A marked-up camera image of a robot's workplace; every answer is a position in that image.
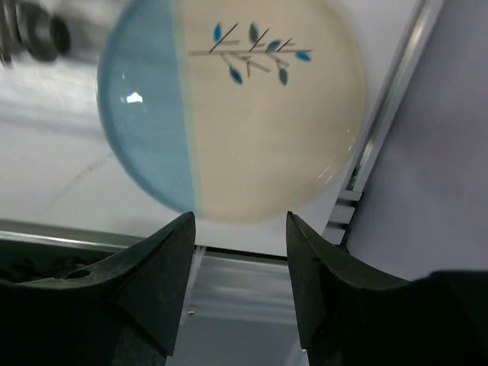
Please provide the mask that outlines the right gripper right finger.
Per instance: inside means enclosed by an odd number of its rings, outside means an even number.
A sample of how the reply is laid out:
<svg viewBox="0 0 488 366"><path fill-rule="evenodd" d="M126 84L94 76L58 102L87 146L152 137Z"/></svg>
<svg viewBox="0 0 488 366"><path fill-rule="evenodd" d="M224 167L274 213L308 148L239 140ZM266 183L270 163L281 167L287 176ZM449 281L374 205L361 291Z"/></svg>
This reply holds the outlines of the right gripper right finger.
<svg viewBox="0 0 488 366"><path fill-rule="evenodd" d="M287 214L300 345L311 365L485 365L487 273L380 271Z"/></svg>

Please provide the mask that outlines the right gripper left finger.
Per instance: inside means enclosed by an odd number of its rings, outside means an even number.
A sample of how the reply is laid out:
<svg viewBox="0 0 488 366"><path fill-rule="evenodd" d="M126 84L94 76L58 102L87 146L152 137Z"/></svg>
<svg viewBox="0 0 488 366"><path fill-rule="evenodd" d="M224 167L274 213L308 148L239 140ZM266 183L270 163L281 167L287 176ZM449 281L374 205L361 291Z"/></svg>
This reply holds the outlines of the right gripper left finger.
<svg viewBox="0 0 488 366"><path fill-rule="evenodd" d="M1 243L3 365L164 365L175 350L196 223L183 213L105 258Z"/></svg>

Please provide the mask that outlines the blue cream plate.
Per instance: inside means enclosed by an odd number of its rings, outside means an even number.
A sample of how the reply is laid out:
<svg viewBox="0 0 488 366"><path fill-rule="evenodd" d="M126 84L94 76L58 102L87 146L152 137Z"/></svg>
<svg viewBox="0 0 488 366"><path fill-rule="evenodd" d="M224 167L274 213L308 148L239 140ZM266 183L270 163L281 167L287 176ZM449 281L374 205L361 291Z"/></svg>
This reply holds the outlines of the blue cream plate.
<svg viewBox="0 0 488 366"><path fill-rule="evenodd" d="M219 223L320 193L349 158L366 94L334 1L132 1L98 65L101 125L127 174Z"/></svg>

